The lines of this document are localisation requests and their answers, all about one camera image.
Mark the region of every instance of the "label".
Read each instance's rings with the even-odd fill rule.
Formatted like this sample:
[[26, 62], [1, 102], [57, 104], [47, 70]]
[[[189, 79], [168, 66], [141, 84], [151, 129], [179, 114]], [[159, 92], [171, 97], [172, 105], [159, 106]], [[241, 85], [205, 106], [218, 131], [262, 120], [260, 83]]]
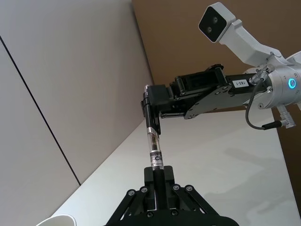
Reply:
[[150, 153], [150, 164], [151, 166], [163, 166], [162, 153], [161, 152]]
[[240, 87], [247, 87], [249, 86], [248, 82], [246, 79], [241, 79], [241, 80], [233, 80], [233, 85], [235, 88], [240, 88]]

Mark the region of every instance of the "robot camera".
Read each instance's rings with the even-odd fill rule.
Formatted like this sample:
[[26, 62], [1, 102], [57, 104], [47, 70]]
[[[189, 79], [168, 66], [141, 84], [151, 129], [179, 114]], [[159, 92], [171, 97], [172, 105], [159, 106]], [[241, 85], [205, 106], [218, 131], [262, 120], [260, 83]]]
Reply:
[[217, 2], [206, 9], [198, 27], [211, 42], [217, 42], [235, 20], [235, 16]]

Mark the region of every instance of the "white cup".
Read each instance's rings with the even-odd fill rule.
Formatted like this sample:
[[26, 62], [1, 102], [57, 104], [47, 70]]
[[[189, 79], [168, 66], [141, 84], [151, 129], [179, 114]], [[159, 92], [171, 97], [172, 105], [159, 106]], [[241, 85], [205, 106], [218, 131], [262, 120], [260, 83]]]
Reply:
[[43, 220], [36, 226], [76, 226], [76, 221], [72, 216], [62, 214]]

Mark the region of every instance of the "robotic arm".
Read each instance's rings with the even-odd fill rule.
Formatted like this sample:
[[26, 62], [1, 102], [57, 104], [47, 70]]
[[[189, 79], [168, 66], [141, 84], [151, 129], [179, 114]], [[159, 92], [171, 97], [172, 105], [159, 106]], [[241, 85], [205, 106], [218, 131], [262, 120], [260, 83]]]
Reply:
[[[301, 102], [301, 52], [284, 59], [279, 50], [260, 44], [219, 2], [206, 9], [199, 29], [255, 68], [225, 76], [222, 65], [213, 65], [204, 72], [176, 77], [169, 87], [145, 87], [141, 106], [151, 166], [144, 169], [144, 186], [127, 191], [107, 225], [238, 226], [220, 216], [193, 186], [175, 184], [172, 167], [163, 165], [160, 117], [192, 119], [211, 110], [246, 105], [246, 121], [254, 129], [295, 126], [285, 105]], [[277, 107], [282, 120], [254, 126], [248, 119], [252, 104], [260, 109]]]

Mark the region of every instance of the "black cable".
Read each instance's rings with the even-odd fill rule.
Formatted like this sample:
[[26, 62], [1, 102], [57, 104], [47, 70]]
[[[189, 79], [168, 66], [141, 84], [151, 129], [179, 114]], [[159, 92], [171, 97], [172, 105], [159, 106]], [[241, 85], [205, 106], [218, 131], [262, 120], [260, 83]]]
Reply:
[[261, 79], [259, 80], [259, 82], [256, 84], [256, 86], [254, 87], [253, 92], [252, 92], [251, 97], [250, 97], [250, 100], [249, 100], [248, 107], [246, 108], [246, 114], [245, 114], [245, 116], [246, 116], [246, 123], [247, 123], [250, 127], [252, 127], [253, 129], [265, 130], [264, 127], [254, 126], [254, 125], [250, 122], [250, 120], [249, 120], [249, 112], [250, 112], [250, 109], [251, 109], [251, 105], [252, 105], [252, 103], [253, 103], [253, 100], [254, 100], [254, 97], [255, 97], [255, 95], [256, 95], [256, 92], [257, 92], [258, 88], [260, 87], [260, 85], [262, 84], [262, 82], [263, 82], [263, 78], [261, 78]]
[[64, 159], [66, 160], [66, 162], [67, 162], [67, 164], [68, 164], [68, 166], [69, 166], [69, 168], [70, 168], [70, 170], [71, 170], [72, 174], [74, 175], [74, 177], [75, 177], [75, 179], [76, 179], [77, 183], [79, 184], [79, 186], [81, 186], [81, 183], [80, 183], [80, 181], [79, 181], [78, 177], [76, 176], [76, 174], [75, 174], [75, 172], [74, 172], [74, 170], [73, 170], [73, 168], [72, 168], [71, 164], [69, 163], [69, 161], [68, 161], [68, 159], [67, 159], [67, 157], [66, 157], [65, 153], [63, 152], [63, 150], [62, 150], [62, 148], [61, 148], [61, 146], [60, 146], [60, 144], [58, 143], [58, 141], [57, 141], [57, 139], [56, 139], [56, 137], [55, 137], [55, 135], [54, 135], [54, 133], [53, 133], [52, 129], [50, 128], [50, 126], [49, 126], [49, 124], [48, 124], [48, 122], [47, 122], [47, 120], [46, 120], [45, 116], [43, 115], [43, 112], [41, 111], [41, 109], [40, 109], [40, 107], [39, 107], [39, 105], [38, 105], [37, 101], [36, 101], [36, 100], [35, 100], [35, 98], [33, 97], [33, 95], [32, 95], [32, 92], [30, 91], [30, 89], [29, 89], [29, 87], [28, 87], [27, 83], [25, 82], [23, 75], [21, 74], [21, 72], [20, 72], [19, 68], [17, 67], [17, 64], [15, 63], [15, 61], [14, 61], [13, 57], [11, 56], [11, 54], [10, 54], [10, 52], [9, 52], [9, 50], [8, 50], [7, 46], [5, 45], [5, 43], [4, 43], [4, 41], [3, 41], [3, 39], [2, 39], [2, 37], [1, 37], [1, 36], [0, 36], [0, 42], [2, 43], [2, 45], [3, 45], [4, 49], [6, 50], [6, 52], [7, 52], [8, 56], [9, 56], [9, 58], [10, 58], [10, 60], [12, 61], [13, 65], [15, 66], [15, 69], [17, 70], [17, 72], [18, 72], [18, 74], [19, 74], [20, 78], [22, 79], [22, 81], [23, 81], [23, 83], [24, 83], [24, 85], [25, 85], [25, 87], [26, 87], [27, 91], [29, 92], [29, 95], [31, 96], [31, 98], [32, 98], [32, 100], [33, 100], [34, 104], [36, 105], [36, 107], [37, 107], [37, 109], [38, 109], [39, 113], [41, 114], [41, 116], [42, 116], [42, 118], [43, 118], [43, 120], [44, 120], [44, 122], [45, 122], [45, 124], [46, 124], [46, 126], [47, 126], [47, 128], [48, 128], [48, 130], [49, 130], [49, 132], [51, 133], [51, 135], [52, 135], [53, 139], [55, 140], [55, 142], [56, 142], [56, 145], [57, 145], [57, 146], [58, 146], [58, 148], [60, 149], [60, 151], [61, 151], [61, 153], [62, 153], [62, 155], [63, 155]]

